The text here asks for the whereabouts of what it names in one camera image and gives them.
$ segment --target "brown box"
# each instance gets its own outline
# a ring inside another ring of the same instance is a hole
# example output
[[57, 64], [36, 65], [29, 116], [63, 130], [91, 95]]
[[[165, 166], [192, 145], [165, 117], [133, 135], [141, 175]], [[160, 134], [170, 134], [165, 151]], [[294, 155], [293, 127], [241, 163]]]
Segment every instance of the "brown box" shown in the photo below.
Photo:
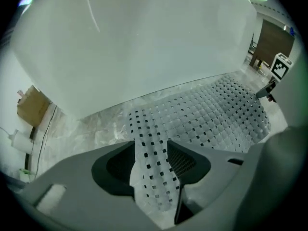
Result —
[[41, 123], [49, 104], [45, 95], [31, 86], [18, 101], [17, 114], [36, 128]]

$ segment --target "perforated mat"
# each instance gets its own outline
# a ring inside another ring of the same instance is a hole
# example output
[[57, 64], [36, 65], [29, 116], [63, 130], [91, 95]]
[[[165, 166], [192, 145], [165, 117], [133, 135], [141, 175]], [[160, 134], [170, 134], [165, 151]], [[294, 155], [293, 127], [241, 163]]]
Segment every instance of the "perforated mat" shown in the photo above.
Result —
[[211, 85], [133, 109], [127, 128], [135, 140], [145, 200], [160, 211], [175, 208], [179, 181], [167, 158], [167, 140], [247, 152], [270, 130], [260, 101], [230, 76]]

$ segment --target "glossy white surface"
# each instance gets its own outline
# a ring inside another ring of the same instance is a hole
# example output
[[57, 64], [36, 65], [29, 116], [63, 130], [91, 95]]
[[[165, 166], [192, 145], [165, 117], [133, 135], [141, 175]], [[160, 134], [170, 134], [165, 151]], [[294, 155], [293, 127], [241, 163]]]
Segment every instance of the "glossy white surface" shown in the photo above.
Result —
[[238, 70], [256, 11], [248, 0], [33, 0], [13, 49], [67, 115]]

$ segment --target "white cylinder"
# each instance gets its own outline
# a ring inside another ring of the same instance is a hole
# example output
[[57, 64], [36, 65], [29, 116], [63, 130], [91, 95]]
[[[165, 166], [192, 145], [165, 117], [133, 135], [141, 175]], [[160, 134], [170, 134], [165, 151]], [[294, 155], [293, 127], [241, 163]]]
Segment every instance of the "white cylinder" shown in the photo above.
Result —
[[15, 130], [14, 134], [10, 135], [9, 138], [12, 140], [12, 147], [24, 153], [32, 153], [33, 141], [20, 131]]

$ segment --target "marble floor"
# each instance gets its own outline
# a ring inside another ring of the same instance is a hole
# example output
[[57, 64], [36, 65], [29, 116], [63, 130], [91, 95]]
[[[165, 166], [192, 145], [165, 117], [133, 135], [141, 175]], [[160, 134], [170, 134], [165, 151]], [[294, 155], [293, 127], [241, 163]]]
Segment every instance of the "marble floor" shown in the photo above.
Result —
[[[250, 67], [248, 65], [250, 59], [251, 56], [248, 55], [241, 69], [231, 73], [231, 76], [253, 92], [257, 92], [268, 83], [269, 77], [264, 74], [264, 71], [256, 71]], [[152, 103], [168, 95], [190, 90], [200, 85], [210, 84], [221, 76], [204, 78], [150, 93], [102, 110], [81, 120], [75, 120], [65, 115], [61, 109], [51, 104], [35, 135], [30, 170], [39, 176], [67, 157], [110, 144], [128, 141], [125, 117], [132, 108]], [[260, 102], [271, 123], [270, 134], [262, 140], [266, 141], [273, 134], [284, 130], [287, 123], [277, 103], [269, 102], [267, 98], [261, 98]], [[162, 228], [169, 226], [168, 223], [161, 225]]]

